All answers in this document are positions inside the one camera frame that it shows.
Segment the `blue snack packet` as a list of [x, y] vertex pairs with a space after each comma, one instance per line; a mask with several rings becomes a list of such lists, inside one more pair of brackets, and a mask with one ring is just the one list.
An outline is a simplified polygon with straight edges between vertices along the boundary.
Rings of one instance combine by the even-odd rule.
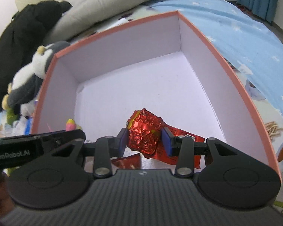
[[32, 129], [32, 124], [34, 121], [34, 114], [35, 114], [35, 109], [38, 104], [38, 100], [34, 100], [33, 102], [30, 103], [28, 107], [28, 115], [27, 115], [27, 122], [26, 122], [26, 128], [25, 128], [25, 135], [31, 134], [31, 129]]

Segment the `pink feather keychain toy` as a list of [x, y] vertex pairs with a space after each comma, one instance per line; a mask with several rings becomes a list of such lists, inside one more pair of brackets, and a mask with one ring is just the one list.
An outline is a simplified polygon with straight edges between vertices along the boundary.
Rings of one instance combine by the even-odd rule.
[[56, 131], [74, 131], [74, 130], [82, 130], [82, 127], [80, 125], [78, 125], [74, 119], [68, 119], [66, 121], [65, 127], [63, 128], [58, 128], [58, 129], [54, 129], [52, 128], [49, 124], [46, 124], [47, 128], [50, 132], [56, 132]]

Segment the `black jacket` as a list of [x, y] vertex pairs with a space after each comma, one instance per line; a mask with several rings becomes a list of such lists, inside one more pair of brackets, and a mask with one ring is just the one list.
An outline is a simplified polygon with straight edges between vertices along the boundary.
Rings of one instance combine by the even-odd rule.
[[0, 112], [7, 86], [16, 72], [31, 62], [47, 33], [71, 7], [66, 1], [27, 5], [3, 31], [0, 36]]

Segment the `light blue bedsheet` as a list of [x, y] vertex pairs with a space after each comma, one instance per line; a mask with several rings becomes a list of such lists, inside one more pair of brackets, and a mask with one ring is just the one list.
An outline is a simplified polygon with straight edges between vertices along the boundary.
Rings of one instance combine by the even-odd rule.
[[283, 44], [263, 23], [225, 0], [153, 0], [158, 12], [179, 11], [283, 117]]

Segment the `dark red snack packet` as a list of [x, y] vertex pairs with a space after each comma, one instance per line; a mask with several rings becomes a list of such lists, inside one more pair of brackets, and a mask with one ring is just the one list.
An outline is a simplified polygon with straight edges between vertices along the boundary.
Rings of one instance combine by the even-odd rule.
[[139, 153], [128, 157], [122, 157], [111, 160], [112, 164], [116, 166], [118, 169], [141, 169], [142, 162], [141, 156]]

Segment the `red foil candy wrapper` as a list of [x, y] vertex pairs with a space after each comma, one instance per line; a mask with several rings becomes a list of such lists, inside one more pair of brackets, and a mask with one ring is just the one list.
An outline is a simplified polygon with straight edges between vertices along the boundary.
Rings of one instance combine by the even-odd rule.
[[161, 117], [143, 108], [134, 111], [127, 121], [127, 129], [129, 130], [128, 147], [142, 153], [145, 158], [153, 158], [166, 164], [175, 165], [178, 155], [171, 155], [173, 151], [171, 144], [163, 145], [163, 128], [168, 128], [175, 137], [188, 136], [196, 142], [205, 141], [201, 136], [166, 124]]

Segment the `green fabric massage stick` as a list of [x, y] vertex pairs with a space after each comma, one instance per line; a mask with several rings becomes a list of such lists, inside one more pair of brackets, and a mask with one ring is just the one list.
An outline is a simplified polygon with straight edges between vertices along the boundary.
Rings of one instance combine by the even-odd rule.
[[6, 121], [9, 125], [13, 125], [13, 122], [19, 119], [19, 114], [15, 114], [12, 109], [8, 109], [6, 112]]

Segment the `white lotion tube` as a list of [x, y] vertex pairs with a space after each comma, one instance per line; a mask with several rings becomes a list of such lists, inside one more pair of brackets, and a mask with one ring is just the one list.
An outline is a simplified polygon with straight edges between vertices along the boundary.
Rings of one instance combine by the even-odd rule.
[[126, 24], [128, 22], [132, 21], [131, 19], [127, 20], [126, 18], [121, 18], [117, 21], [116, 25], [117, 26], [120, 26], [120, 25], [123, 25], [123, 24]]

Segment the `grey penguin plush toy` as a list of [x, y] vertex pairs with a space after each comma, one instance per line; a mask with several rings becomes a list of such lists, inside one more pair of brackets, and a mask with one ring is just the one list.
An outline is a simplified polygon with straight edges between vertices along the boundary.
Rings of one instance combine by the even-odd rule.
[[70, 46], [70, 43], [66, 41], [39, 46], [31, 63], [22, 67], [15, 74], [12, 82], [9, 83], [7, 94], [2, 99], [2, 108], [6, 111], [12, 110], [15, 115], [31, 116], [54, 55], [68, 46]]

